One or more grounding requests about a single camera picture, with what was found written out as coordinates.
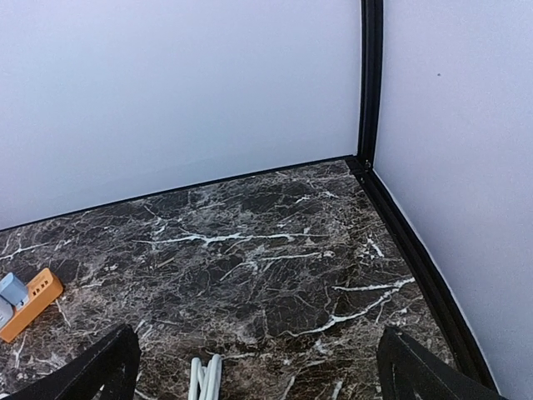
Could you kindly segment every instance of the black frame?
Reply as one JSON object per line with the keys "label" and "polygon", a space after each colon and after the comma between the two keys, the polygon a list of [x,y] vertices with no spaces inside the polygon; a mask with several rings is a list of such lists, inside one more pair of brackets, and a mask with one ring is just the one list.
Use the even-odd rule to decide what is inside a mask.
{"label": "black frame", "polygon": [[359,145],[357,155],[346,162],[409,265],[431,314],[451,348],[457,367],[467,377],[496,390],[485,359],[450,289],[373,169],[381,97],[383,0],[361,0],[361,10],[363,60]]}
{"label": "black frame", "polygon": [[56,372],[6,397],[6,400],[131,400],[141,349],[129,325],[108,335]]}
{"label": "black frame", "polygon": [[457,372],[397,327],[388,327],[377,350],[383,400],[505,400]]}

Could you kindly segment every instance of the light purple wall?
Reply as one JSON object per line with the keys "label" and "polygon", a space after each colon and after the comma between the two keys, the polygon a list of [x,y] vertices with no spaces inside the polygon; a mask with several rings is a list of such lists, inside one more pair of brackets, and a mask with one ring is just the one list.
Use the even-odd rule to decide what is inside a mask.
{"label": "light purple wall", "polygon": [[356,151],[359,2],[0,2],[0,228]]}
{"label": "light purple wall", "polygon": [[533,398],[533,4],[384,6],[376,170],[502,393]]}

